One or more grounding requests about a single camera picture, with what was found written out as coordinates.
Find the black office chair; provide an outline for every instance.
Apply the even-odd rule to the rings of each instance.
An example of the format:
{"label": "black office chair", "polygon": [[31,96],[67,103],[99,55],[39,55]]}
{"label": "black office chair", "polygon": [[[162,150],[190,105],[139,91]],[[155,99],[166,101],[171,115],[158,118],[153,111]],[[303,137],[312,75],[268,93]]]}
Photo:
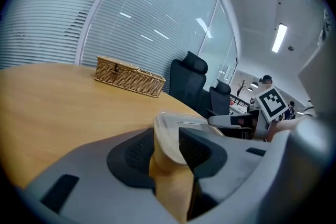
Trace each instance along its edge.
{"label": "black office chair", "polygon": [[188,51],[183,61],[173,60],[170,67],[169,95],[196,110],[208,71],[206,61]]}
{"label": "black office chair", "polygon": [[218,80],[217,86],[210,87],[211,109],[207,109],[209,116],[230,114],[231,87]]}

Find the wooden table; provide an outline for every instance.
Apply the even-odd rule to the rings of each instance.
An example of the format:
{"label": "wooden table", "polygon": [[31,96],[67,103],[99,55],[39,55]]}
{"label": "wooden table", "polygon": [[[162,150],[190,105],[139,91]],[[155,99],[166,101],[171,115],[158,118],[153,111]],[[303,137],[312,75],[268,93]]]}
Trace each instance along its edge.
{"label": "wooden table", "polygon": [[[197,113],[166,93],[160,98],[94,81],[95,68],[39,63],[0,70],[0,158],[11,182],[25,187],[72,149],[152,127],[162,110]],[[180,167],[150,175],[160,203],[186,221],[193,175]]]}

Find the ceiling light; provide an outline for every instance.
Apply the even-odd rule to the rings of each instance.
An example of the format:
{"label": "ceiling light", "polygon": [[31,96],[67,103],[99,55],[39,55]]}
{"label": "ceiling light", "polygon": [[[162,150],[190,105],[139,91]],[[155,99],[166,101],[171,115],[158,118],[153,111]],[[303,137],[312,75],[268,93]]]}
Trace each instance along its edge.
{"label": "ceiling light", "polygon": [[166,37],[164,34],[160,33],[159,31],[157,31],[157,30],[155,30],[155,29],[154,29],[154,32],[155,32],[155,33],[158,33],[160,36],[163,36],[163,37],[166,38],[166,39],[169,39],[169,37]]}
{"label": "ceiling light", "polygon": [[284,40],[286,31],[287,31],[287,26],[283,25],[283,24],[279,24],[278,34],[277,34],[277,37],[276,37],[276,39],[274,41],[274,45],[273,45],[272,51],[274,51],[274,52],[278,52],[279,51],[280,46],[282,44],[282,41]]}
{"label": "ceiling light", "polygon": [[128,14],[126,14],[126,13],[124,13],[124,12],[121,12],[120,15],[125,16],[125,17],[127,17],[127,18],[131,18],[130,15],[128,15]]}
{"label": "ceiling light", "polygon": [[206,35],[208,36],[208,38],[212,38],[212,35],[211,35],[210,31],[208,31],[208,27],[206,26],[205,22],[201,18],[197,18],[196,21],[203,28],[203,30],[206,33]]}
{"label": "ceiling light", "polygon": [[143,35],[141,35],[143,38],[145,38],[145,39],[148,39],[148,40],[150,40],[150,41],[153,41],[153,39],[150,39],[150,38],[148,38],[148,37],[145,37],[145,36],[143,36]]}
{"label": "ceiling light", "polygon": [[253,86],[254,88],[259,88],[259,84],[256,81],[252,82],[251,86]]}

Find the window blinds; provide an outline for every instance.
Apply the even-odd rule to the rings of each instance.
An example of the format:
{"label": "window blinds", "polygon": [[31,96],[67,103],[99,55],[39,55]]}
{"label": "window blinds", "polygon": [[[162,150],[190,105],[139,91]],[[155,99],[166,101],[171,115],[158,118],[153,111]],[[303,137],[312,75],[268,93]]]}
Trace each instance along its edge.
{"label": "window blinds", "polygon": [[217,0],[102,0],[89,26],[81,63],[97,55],[123,60],[166,79],[170,64],[198,53]]}
{"label": "window blinds", "polygon": [[0,68],[36,62],[74,63],[95,0],[8,0],[0,22]]}

